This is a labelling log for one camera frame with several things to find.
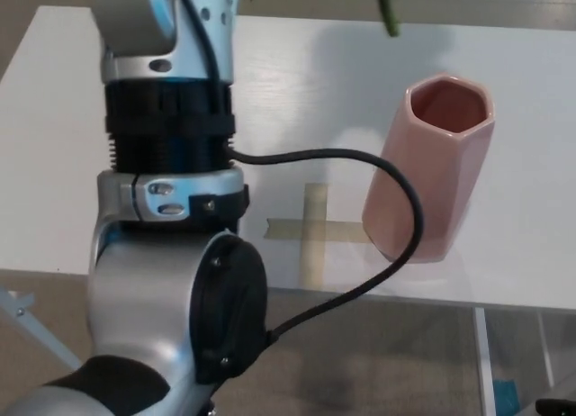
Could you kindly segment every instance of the masking tape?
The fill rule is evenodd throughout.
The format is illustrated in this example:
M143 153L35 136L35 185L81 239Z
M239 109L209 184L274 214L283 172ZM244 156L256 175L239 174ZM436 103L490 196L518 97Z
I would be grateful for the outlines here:
M326 242L372 243L360 222L327 222L328 186L307 184L301 220L270 219L265 239L300 240L300 286L322 287Z

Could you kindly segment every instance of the blue object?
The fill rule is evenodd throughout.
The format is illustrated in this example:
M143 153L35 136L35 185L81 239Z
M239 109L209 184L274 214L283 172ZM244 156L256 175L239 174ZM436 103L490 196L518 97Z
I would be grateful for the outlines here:
M520 400L516 384L511 381L494 380L496 416L514 416L520 412Z

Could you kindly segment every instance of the metal clamp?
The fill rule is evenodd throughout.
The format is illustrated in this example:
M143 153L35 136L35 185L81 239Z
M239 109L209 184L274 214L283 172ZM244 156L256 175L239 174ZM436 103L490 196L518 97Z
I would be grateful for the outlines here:
M98 176L100 222L176 222L191 215L190 199L244 191L242 170L199 175L134 176L104 171ZM209 212L214 201L207 201Z

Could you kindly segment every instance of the vase opening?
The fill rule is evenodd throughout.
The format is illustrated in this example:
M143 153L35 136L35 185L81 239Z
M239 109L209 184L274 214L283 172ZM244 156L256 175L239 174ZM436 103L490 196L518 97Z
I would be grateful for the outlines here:
M439 80L414 90L412 112L422 122L441 130L461 133L488 118L484 96L454 81Z

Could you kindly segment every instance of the table leg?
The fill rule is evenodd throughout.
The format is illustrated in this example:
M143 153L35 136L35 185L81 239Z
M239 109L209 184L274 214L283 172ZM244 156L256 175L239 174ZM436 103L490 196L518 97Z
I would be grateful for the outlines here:
M536 316L538 319L538 332L540 333L540 342L542 342L542 351L544 352L544 364L546 366L548 386L552 389L554 387L554 371L552 370L552 361L550 359L550 350L548 348L548 339L546 338L544 320L542 319L541 312L538 312Z
M0 287L0 316L47 349L66 366L72 370L78 369L82 365L80 359L28 311L32 304L34 304L33 294L21 296Z
M482 414L484 416L496 416L490 347L488 344L488 331L486 330L486 315L483 308L474 308L474 326L476 330L476 348L478 351Z

